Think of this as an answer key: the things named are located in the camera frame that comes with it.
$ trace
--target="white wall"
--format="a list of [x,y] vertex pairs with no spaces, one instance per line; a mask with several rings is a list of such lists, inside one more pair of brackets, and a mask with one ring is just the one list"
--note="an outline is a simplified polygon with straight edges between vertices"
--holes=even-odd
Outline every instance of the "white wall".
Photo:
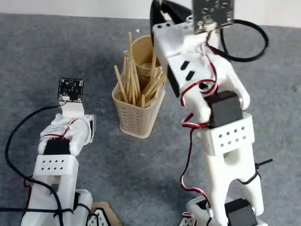
[[[191,0],[174,1],[191,8]],[[0,0],[0,12],[149,18],[150,4],[151,0]],[[301,0],[236,0],[235,13],[257,24],[301,27]]]

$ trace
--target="wooden stick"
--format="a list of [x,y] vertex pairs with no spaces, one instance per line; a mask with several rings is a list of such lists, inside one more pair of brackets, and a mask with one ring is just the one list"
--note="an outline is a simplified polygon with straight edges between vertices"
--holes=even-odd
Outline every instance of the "wooden stick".
[[155,70],[155,67],[156,67],[156,60],[157,60],[157,57],[155,55],[155,52],[153,51],[152,53],[152,60],[151,60],[151,68],[150,68],[150,79],[152,79],[152,76],[153,76],[153,73],[154,73],[154,70]]
[[132,41],[132,33],[128,33],[128,51],[130,55],[130,60],[133,59],[133,41]]
[[156,100],[157,100],[157,98],[155,97],[155,98],[151,99],[150,101],[146,102],[145,107],[150,106],[150,105],[151,105],[152,103],[154,103]]
[[141,108],[145,108],[145,95],[142,94],[142,97],[141,97]]
[[141,90],[140,90],[140,84],[139,84],[139,78],[138,78],[138,73],[137,73],[137,67],[136,67],[136,62],[135,60],[132,61],[132,66],[133,66],[133,71],[134,71],[134,78],[136,81],[136,89],[138,93],[138,98],[141,97]]
[[137,90],[137,85],[136,85],[136,79],[135,79],[135,75],[134,75],[134,67],[133,67],[133,62],[131,61],[131,65],[130,65],[130,77],[131,77],[131,87],[132,87],[132,91],[134,91],[135,94],[135,98],[138,98],[138,90]]
[[160,71],[156,77],[160,79],[163,75],[164,75],[164,71]]
[[128,61],[129,57],[127,57],[127,73],[126,73],[126,94],[127,94],[127,97],[129,98],[131,95],[130,95],[130,80],[131,80],[131,77],[130,77],[130,62]]
[[124,50],[124,51],[123,51],[123,56],[124,56],[124,57],[128,57],[128,56],[129,56],[127,50]]
[[159,82],[157,83],[157,85],[152,89],[152,91],[149,93],[148,96],[146,96],[146,99],[151,99],[155,94],[156,92],[158,91],[159,87],[162,86],[162,84],[166,81],[166,77],[164,78],[161,78],[159,80]]
[[126,81],[127,81],[126,74],[127,74],[127,58],[124,57],[124,60],[123,60],[123,76],[122,76],[122,84],[123,84],[124,87],[126,86]]
[[164,79],[165,78],[157,79],[154,83],[152,83],[152,85],[150,86],[150,88],[145,92],[145,97],[147,97],[155,87],[158,88],[157,85],[159,83],[162,83]]
[[[158,72],[158,69],[157,68],[155,68],[155,70],[154,70],[154,74],[157,74],[157,72]],[[149,83],[146,85],[146,87],[144,88],[144,90],[143,90],[143,92],[142,92],[142,94],[145,94],[146,93],[146,91],[151,87],[151,85],[153,84],[153,81],[150,79],[150,81],[149,81]]]
[[122,93],[122,97],[123,97],[124,101],[126,103],[128,103],[127,96],[126,96],[126,93],[124,91],[123,84],[122,84],[122,81],[121,81],[121,77],[120,77],[120,74],[119,74],[118,67],[115,65],[114,68],[115,68],[115,73],[116,73],[116,76],[117,76],[118,84],[119,84],[119,87],[120,87],[120,90],[121,90],[121,93]]
[[136,105],[136,98],[135,98],[135,78],[133,76],[133,74],[131,74],[131,83],[132,83],[132,101],[133,101],[133,105]]

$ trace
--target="chopstick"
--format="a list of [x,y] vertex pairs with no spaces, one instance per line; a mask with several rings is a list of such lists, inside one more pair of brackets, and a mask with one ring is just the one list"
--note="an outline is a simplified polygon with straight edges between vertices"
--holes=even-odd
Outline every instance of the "chopstick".
[[162,67],[156,67],[157,57],[152,53],[149,81],[142,90],[139,78],[147,78],[146,75],[138,75],[137,65],[133,56],[132,33],[128,33],[128,50],[123,51],[123,72],[122,76],[115,65],[115,73],[120,87],[119,99],[131,105],[141,108],[150,106],[156,99],[156,93],[159,87],[166,81],[166,75]]
[[118,67],[115,65],[114,68],[115,68],[115,73],[116,73],[116,76],[117,76],[117,80],[118,80],[118,84],[119,84],[119,87],[120,87],[120,90],[121,90],[122,97],[123,97],[124,101],[126,103],[128,103],[127,96],[126,96],[126,93],[124,91],[123,84],[122,84],[122,81],[121,81],[121,78],[120,78]]

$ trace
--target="circuit board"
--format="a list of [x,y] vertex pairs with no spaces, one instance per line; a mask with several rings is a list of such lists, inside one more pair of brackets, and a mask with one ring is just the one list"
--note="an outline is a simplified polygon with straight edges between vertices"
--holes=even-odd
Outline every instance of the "circuit board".
[[82,102],[83,79],[60,78],[57,101]]
[[[192,0],[195,34],[233,24],[234,0]],[[206,24],[213,24],[205,29]]]

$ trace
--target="mounting hole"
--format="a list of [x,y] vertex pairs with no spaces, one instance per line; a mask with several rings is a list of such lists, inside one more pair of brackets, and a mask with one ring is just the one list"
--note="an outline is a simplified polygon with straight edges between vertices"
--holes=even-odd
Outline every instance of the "mounting hole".
[[203,14],[206,14],[207,12],[208,12],[208,9],[207,9],[207,8],[203,8],[202,13],[203,13]]

